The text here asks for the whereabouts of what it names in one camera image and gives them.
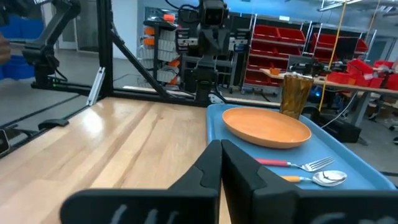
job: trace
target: amber glass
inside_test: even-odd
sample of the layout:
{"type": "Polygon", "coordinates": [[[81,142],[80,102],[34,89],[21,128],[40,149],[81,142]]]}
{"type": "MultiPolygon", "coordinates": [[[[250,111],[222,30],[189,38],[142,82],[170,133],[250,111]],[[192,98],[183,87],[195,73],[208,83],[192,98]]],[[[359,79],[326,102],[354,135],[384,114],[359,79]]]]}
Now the amber glass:
{"type": "Polygon", "coordinates": [[[312,78],[285,75],[279,112],[298,119],[310,94],[312,84],[312,78]]]}

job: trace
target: red fork handle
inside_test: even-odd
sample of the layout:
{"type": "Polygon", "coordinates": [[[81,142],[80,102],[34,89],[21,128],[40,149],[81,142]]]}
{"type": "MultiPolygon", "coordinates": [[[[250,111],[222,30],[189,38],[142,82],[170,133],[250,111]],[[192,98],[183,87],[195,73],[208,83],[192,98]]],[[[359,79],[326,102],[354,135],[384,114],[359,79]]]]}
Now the red fork handle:
{"type": "Polygon", "coordinates": [[[277,159],[255,159],[257,162],[259,162],[262,165],[265,166],[282,166],[282,167],[288,167],[289,163],[287,161],[280,161],[277,159]]]}

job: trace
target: spoon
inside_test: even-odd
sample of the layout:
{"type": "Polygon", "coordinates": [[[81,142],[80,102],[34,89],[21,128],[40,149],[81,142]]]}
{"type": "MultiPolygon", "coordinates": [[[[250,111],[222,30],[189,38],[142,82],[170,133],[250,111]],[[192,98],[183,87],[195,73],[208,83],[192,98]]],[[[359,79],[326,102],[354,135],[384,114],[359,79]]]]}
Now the spoon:
{"type": "Polygon", "coordinates": [[[312,181],[324,187],[334,187],[343,183],[347,179],[347,174],[338,170],[328,170],[317,172],[312,179],[299,176],[281,176],[283,179],[291,183],[299,183],[301,181],[312,181]]]}

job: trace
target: desk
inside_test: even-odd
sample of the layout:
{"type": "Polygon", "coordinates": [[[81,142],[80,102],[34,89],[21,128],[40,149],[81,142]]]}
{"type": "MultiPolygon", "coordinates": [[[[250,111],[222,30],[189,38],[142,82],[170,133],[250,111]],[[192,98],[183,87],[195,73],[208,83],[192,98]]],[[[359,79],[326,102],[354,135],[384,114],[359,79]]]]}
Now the desk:
{"type": "Polygon", "coordinates": [[[166,189],[206,146],[206,108],[106,98],[1,159],[0,223],[60,223],[81,189],[166,189]]]}
{"type": "MultiPolygon", "coordinates": [[[[264,74],[266,74],[268,77],[271,78],[276,78],[279,80],[283,80],[283,75],[271,75],[269,69],[260,69],[260,71],[264,74]]],[[[325,83],[324,80],[320,80],[319,78],[314,79],[314,85],[323,85],[325,83]]],[[[397,90],[388,90],[388,89],[381,89],[381,88],[370,88],[370,87],[363,87],[363,86],[356,86],[356,85],[345,85],[345,84],[339,84],[339,83],[333,83],[333,82],[326,82],[327,87],[333,87],[337,89],[342,89],[342,90],[353,90],[353,91],[363,91],[362,97],[359,99],[358,102],[358,108],[354,112],[353,119],[351,120],[351,124],[359,127],[359,125],[362,122],[363,116],[365,115],[366,108],[368,107],[370,98],[371,98],[371,93],[378,93],[381,95],[391,95],[391,96],[397,96],[398,91],[397,90]]]]}

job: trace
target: orange spoon handle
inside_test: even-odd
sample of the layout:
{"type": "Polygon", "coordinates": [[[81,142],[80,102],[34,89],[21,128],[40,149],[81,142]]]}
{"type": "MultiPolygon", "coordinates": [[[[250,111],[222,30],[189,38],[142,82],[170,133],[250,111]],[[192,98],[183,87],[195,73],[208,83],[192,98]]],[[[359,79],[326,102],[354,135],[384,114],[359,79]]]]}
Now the orange spoon handle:
{"type": "Polygon", "coordinates": [[[299,183],[301,178],[299,176],[281,176],[283,179],[289,181],[290,183],[299,183]]]}

